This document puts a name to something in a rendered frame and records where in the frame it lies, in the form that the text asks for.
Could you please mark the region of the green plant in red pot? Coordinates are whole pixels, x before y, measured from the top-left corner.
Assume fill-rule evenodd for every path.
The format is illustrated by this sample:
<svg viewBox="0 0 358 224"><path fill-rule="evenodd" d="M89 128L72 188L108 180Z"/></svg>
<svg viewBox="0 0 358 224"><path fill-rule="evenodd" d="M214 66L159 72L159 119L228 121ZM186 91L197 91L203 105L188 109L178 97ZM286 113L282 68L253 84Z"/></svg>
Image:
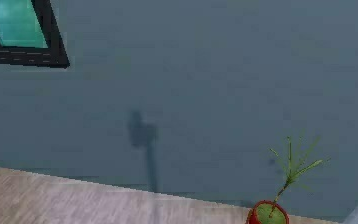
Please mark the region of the green plant in red pot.
<svg viewBox="0 0 358 224"><path fill-rule="evenodd" d="M303 137L300 136L297 149L301 152L301 155L297 157L295 157L291 136L286 137L285 158L282 158L274 148L269 149L282 168L285 177L284 183L281 185L273 200L261 200L255 203L248 212L245 224L290 224L288 213L278 203L280 197L287 189L295 184L303 174L329 161L329 159L316 159L311 163L307 163L307 159L320 141L320 137L316 137L306 150L301 149L302 141Z"/></svg>

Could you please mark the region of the black framed window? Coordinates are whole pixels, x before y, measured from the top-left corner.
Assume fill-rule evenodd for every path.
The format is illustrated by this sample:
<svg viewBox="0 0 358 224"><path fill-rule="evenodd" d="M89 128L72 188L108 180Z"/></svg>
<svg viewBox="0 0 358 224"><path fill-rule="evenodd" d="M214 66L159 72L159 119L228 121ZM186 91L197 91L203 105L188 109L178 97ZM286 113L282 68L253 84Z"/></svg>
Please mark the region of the black framed window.
<svg viewBox="0 0 358 224"><path fill-rule="evenodd" d="M0 64L70 66L51 0L0 0Z"/></svg>

